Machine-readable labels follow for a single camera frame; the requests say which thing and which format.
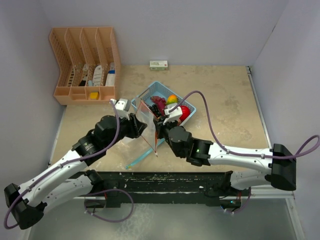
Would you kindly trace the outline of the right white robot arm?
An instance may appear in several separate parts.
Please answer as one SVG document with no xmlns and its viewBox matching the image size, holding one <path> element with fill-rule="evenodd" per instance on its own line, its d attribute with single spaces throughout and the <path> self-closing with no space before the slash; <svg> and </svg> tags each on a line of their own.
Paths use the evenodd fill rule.
<svg viewBox="0 0 320 240">
<path fill-rule="evenodd" d="M 157 137 L 165 140 L 176 157 L 191 165 L 247 168 L 245 172 L 231 171 L 227 174 L 222 190 L 228 196 L 261 185 L 271 185 L 283 191 L 295 191 L 297 188 L 297 160 L 282 144 L 260 149 L 220 146 L 216 142 L 193 137 L 177 121 L 158 118 L 154 125 Z"/>
</svg>

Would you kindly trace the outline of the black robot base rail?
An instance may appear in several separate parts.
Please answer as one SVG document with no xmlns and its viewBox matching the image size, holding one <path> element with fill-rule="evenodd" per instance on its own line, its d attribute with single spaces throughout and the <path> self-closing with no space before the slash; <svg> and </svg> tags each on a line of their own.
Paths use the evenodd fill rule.
<svg viewBox="0 0 320 240">
<path fill-rule="evenodd" d="M 91 207 L 119 208 L 121 204 L 201 204 L 240 207 L 249 190 L 228 187 L 224 172 L 116 172 L 100 171 L 98 196 L 87 198 Z"/>
</svg>

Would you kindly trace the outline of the red apple toy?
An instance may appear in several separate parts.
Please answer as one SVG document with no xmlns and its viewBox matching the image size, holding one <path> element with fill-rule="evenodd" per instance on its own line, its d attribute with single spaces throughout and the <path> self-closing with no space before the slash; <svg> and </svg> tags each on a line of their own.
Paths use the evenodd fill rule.
<svg viewBox="0 0 320 240">
<path fill-rule="evenodd" d="M 181 108 L 181 111 L 182 111 L 182 115 L 180 116 L 179 120 L 180 120 L 180 122 L 182 123 L 182 122 L 184 122 L 184 121 L 186 120 L 186 118 L 191 114 L 191 111 L 190 111 L 190 109 L 189 109 L 187 106 L 185 106 L 185 105 L 181 105 L 180 108 Z"/>
</svg>

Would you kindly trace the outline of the clear zip top bag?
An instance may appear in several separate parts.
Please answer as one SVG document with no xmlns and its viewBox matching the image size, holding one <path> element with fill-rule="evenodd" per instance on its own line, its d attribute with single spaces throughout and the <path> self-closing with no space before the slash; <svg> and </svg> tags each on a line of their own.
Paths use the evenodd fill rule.
<svg viewBox="0 0 320 240">
<path fill-rule="evenodd" d="M 147 128 L 143 131 L 143 138 L 142 136 L 138 138 L 128 138 L 125 137 L 121 142 L 120 142 L 120 151 L 122 156 L 127 159 L 127 160 L 136 160 L 140 155 L 142 155 L 145 151 L 147 151 L 149 148 L 143 143 L 144 139 L 149 142 L 149 145 L 151 146 L 152 142 L 156 142 L 156 129 L 154 125 L 154 114 L 152 111 L 147 110 L 146 113 L 150 114 L 150 119 L 144 119 L 143 117 L 143 108 L 144 108 L 144 102 L 140 102 L 140 106 L 135 112 L 136 118 L 147 124 Z M 158 157 L 157 153 L 157 147 L 156 144 L 154 144 L 154 151 L 152 151 L 156 157 Z"/>
</svg>

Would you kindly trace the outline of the mango toy fruit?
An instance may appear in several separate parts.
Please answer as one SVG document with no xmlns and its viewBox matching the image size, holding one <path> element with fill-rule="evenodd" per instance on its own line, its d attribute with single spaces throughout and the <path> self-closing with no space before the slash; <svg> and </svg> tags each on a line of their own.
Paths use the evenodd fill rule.
<svg viewBox="0 0 320 240">
<path fill-rule="evenodd" d="M 179 102 L 178 97 L 175 94 L 172 94 L 167 98 L 166 104 L 171 105 L 171 104 L 175 104 L 178 102 Z"/>
</svg>

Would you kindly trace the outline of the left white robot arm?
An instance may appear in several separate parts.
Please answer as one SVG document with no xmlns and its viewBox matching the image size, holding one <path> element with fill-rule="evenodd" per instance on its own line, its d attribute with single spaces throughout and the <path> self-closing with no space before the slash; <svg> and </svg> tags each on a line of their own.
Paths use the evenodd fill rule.
<svg viewBox="0 0 320 240">
<path fill-rule="evenodd" d="M 107 150 L 118 141 L 125 137 L 140 137 L 147 126 L 134 113 L 130 113 L 128 117 L 103 116 L 56 163 L 25 183 L 11 183 L 4 188 L 8 207 L 3 221 L 4 228 L 10 230 L 19 227 L 25 230 L 35 225 L 49 207 L 49 198 L 55 188 L 104 157 Z"/>
</svg>

